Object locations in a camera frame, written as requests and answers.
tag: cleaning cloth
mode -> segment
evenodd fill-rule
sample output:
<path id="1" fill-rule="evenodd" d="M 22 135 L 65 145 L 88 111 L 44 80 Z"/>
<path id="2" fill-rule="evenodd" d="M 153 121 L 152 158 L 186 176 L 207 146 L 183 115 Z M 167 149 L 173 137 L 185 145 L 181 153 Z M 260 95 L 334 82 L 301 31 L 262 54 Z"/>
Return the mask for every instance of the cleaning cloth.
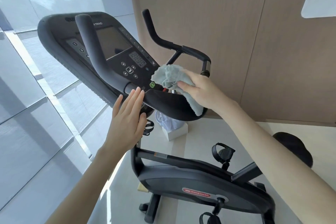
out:
<path id="1" fill-rule="evenodd" d="M 183 96 L 185 96 L 195 114 L 200 116 L 203 113 L 204 107 L 197 103 L 189 93 L 183 91 L 179 86 L 177 86 L 178 81 L 183 81 L 191 86 L 195 86 L 190 77 L 182 70 L 183 67 L 178 65 L 163 65 L 152 75 L 152 81 L 169 90 L 176 90 L 180 92 Z"/>

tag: person's left hand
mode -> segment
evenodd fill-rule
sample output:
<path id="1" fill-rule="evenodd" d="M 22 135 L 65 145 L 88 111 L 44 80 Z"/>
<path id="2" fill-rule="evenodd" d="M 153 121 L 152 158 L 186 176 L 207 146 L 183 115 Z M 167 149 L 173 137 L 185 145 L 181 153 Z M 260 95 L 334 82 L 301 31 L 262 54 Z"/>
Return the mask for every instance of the person's left hand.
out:
<path id="1" fill-rule="evenodd" d="M 102 147 L 122 156 L 136 145 L 147 124 L 145 113 L 139 117 L 144 96 L 145 92 L 138 87 L 131 91 L 121 107 L 123 96 L 119 96 L 113 106 L 111 125 Z"/>

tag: red logo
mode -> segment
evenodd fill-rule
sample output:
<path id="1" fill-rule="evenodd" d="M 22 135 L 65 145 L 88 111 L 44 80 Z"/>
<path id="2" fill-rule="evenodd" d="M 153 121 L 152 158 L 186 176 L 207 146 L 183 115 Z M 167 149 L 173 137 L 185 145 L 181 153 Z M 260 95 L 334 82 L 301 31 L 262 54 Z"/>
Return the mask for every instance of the red logo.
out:
<path id="1" fill-rule="evenodd" d="M 205 192 L 201 192 L 201 191 L 197 191 L 197 190 L 193 190 L 193 189 L 188 189 L 188 188 L 183 188 L 182 189 L 183 192 L 191 194 L 191 195 L 195 195 L 195 196 L 200 196 L 200 197 L 211 197 L 210 194 L 205 193 Z"/>

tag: exercise bike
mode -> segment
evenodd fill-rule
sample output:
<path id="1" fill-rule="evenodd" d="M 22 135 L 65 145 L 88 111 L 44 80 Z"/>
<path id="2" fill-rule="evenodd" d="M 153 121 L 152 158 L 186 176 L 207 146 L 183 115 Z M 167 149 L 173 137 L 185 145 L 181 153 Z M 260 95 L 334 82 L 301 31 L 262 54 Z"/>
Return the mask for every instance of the exercise bike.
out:
<path id="1" fill-rule="evenodd" d="M 182 54 L 202 61 L 201 74 L 210 76 L 211 60 L 199 50 L 174 44 L 161 39 L 154 28 L 149 10 L 144 10 L 149 35 L 153 41 L 171 50 L 174 55 L 167 64 L 173 64 Z M 110 106 L 122 94 L 124 99 L 138 86 L 145 91 L 141 113 L 149 116 L 154 110 L 184 121 L 193 121 L 196 116 L 185 97 L 168 92 L 151 81 L 159 68 L 157 62 L 114 17 L 103 12 L 57 14 L 44 17 L 38 25 L 38 36 L 46 50 L 93 90 Z M 154 123 L 148 121 L 144 135 L 149 135 Z M 287 133 L 274 137 L 296 154 L 308 166 L 313 159 L 304 144 Z M 240 212 L 261 214 L 264 224 L 274 223 L 275 203 L 261 183 L 249 181 L 262 174 L 255 163 L 232 174 L 228 172 L 235 150 L 223 143 L 212 147 L 214 158 L 222 164 L 212 164 L 179 158 L 159 152 L 141 149 L 141 141 L 131 150 L 132 169 L 140 182 L 152 193 L 150 202 L 141 204 L 145 222 L 153 223 L 161 196 L 195 202 L 214 207 L 208 224 L 219 224 L 217 216 L 222 208 Z M 144 165 L 142 159 L 152 162 Z"/>

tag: hand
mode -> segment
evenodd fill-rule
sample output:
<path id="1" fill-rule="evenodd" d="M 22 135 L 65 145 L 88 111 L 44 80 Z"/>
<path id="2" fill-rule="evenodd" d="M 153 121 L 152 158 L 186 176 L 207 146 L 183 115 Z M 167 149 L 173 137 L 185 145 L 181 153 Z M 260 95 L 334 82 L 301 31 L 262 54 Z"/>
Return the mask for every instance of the hand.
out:
<path id="1" fill-rule="evenodd" d="M 139 118 L 144 96 L 145 92 L 138 87 L 131 91 L 121 107 L 123 96 L 120 95 L 116 100 L 113 106 L 111 125 L 102 146 L 108 152 L 122 156 L 133 148 L 142 137 L 147 124 L 145 113 L 142 113 Z"/>
<path id="2" fill-rule="evenodd" d="M 177 82 L 177 85 L 189 93 L 197 103 L 216 112 L 216 109 L 221 105 L 221 101 L 227 98 L 225 94 L 208 77 L 195 74 L 189 70 L 183 70 L 183 72 L 191 78 L 195 87 L 181 81 Z"/>

